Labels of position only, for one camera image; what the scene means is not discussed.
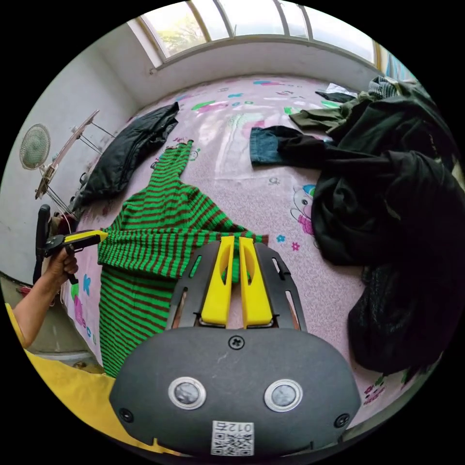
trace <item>floor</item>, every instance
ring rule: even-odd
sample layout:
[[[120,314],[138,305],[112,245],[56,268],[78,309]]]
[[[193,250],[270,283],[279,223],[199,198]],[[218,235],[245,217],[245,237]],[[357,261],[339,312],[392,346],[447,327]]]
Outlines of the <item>floor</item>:
[[[16,290],[19,285],[5,277],[0,277],[0,284],[5,302],[14,308],[22,299]],[[63,361],[90,358],[87,344],[76,331],[59,298],[48,310],[44,324],[29,350],[47,358],[56,358],[59,355],[58,358]]]

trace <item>white wall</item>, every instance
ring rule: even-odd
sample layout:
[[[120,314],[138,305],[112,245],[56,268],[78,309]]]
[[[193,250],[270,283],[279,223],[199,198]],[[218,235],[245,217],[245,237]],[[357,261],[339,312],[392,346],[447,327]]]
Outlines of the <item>white wall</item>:
[[[247,74],[292,74],[335,82],[355,91],[366,90],[380,74],[329,50],[331,47],[263,41],[223,42],[196,54],[161,65],[161,60],[136,21],[113,30],[96,42],[115,73],[141,107],[185,87]]]
[[[32,282],[35,264],[35,230],[37,212],[43,203],[57,209],[49,197],[35,200],[41,176],[39,171],[22,168],[19,147],[27,129],[44,124],[51,137],[47,163],[91,113],[99,109],[95,123],[115,133],[138,110],[139,104],[108,66],[95,45],[71,61],[41,95],[12,147],[0,187],[0,271],[25,283]],[[103,147],[109,136],[94,126],[84,135]],[[79,187],[79,177],[97,153],[76,141],[60,163],[50,186],[68,203]]]

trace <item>pink bedsheet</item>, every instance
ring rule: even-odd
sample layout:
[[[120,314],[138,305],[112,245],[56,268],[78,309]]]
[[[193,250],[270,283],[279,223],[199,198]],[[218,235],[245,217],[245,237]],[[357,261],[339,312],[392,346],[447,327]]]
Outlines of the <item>pink bedsheet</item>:
[[[234,222],[270,235],[269,246],[280,253],[297,285],[309,331],[336,347],[353,368],[362,407],[352,427],[397,399],[413,381],[404,385],[404,373],[383,377],[361,368],[351,358],[346,321],[363,292],[361,270],[329,264],[315,245],[310,209],[302,207],[301,200],[311,204],[311,187],[316,184],[319,172],[289,167],[253,169],[249,156],[252,127],[277,124],[294,127],[289,113],[323,107],[315,91],[326,87],[327,83],[304,78],[240,77],[179,92],[138,116],[174,100],[179,102],[179,124],[170,134],[167,146],[194,140],[194,150],[181,179],[198,186]],[[162,153],[163,149],[136,170],[120,198],[90,207],[79,229],[109,226],[123,201],[146,187]],[[77,259],[79,285],[67,285],[65,304],[101,363],[98,336],[101,267],[97,265],[97,247],[85,249]],[[241,325],[240,292],[236,288],[229,327]]]

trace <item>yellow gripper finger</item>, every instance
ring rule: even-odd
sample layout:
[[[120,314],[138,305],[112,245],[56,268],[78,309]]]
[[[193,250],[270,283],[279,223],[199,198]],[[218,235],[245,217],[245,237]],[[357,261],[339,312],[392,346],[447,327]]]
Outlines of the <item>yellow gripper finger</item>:
[[[239,260],[244,328],[267,326],[271,324],[273,315],[253,246],[253,239],[239,238]]]
[[[201,313],[202,322],[208,325],[225,327],[228,322],[233,279],[233,255],[234,236],[222,237]]]

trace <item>black puffer jacket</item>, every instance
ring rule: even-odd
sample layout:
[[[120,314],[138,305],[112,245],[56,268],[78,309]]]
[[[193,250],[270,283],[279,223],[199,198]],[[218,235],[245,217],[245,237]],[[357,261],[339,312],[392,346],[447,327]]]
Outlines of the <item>black puffer jacket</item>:
[[[85,187],[74,201],[73,210],[122,192],[134,170],[166,142],[178,124],[178,103],[158,108],[135,119],[111,142],[98,160]]]

